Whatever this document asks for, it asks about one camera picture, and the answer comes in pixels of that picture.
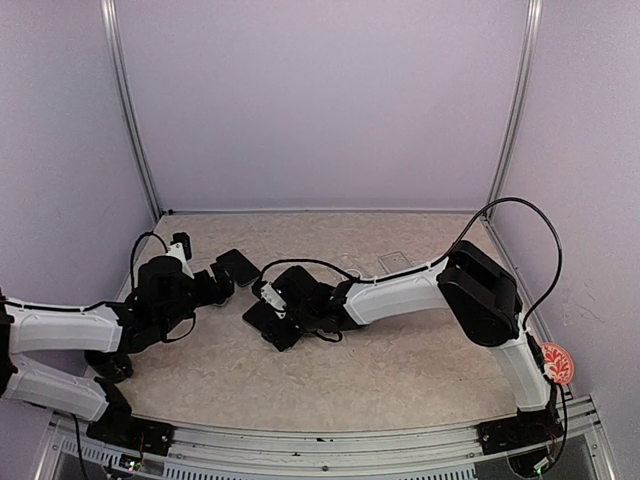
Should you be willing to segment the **clear phone case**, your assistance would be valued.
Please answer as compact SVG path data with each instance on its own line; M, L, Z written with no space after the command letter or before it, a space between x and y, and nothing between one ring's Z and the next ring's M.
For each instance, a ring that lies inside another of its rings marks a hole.
M349 254L343 253L339 255L337 259L337 265L340 269L351 276L357 278L361 278L363 276L362 269Z

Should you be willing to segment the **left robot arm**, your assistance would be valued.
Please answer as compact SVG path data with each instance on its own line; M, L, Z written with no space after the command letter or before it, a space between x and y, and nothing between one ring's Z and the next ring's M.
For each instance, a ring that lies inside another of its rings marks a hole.
M99 420L115 442L133 443L140 424L116 387L132 374L130 355L176 342L175 328L194 322L197 309L223 304L234 290L230 268L214 263L192 272L184 258L169 253L140 266L122 302L65 307L3 297L1 396ZM82 379L27 356L62 350L85 352L98 378Z

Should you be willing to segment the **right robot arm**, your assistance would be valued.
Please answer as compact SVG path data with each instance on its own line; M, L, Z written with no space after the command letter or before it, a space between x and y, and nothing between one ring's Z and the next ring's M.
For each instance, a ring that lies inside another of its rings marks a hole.
M345 273L336 285L317 280L302 259L286 261L275 280L258 278L256 303L243 319L276 349L302 336L338 342L346 331L404 314L449 309L466 337L490 351L511 387L511 433L523 444L562 430L557 393L541 346L527 327L514 277L462 240L443 258L381 278Z

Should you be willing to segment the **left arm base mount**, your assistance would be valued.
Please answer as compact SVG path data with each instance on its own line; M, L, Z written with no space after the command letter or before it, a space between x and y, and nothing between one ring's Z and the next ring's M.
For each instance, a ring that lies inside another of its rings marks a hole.
M101 378L96 381L105 395L107 408L88 424L86 435L109 445L167 456L175 426L134 416L132 407L115 384Z

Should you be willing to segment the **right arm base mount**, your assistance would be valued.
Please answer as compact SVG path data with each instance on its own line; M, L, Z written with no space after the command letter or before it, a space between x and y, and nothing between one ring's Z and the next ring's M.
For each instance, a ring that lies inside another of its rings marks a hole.
M554 399L540 410L518 409L515 416L482 422L477 431L484 455L529 447L564 435Z

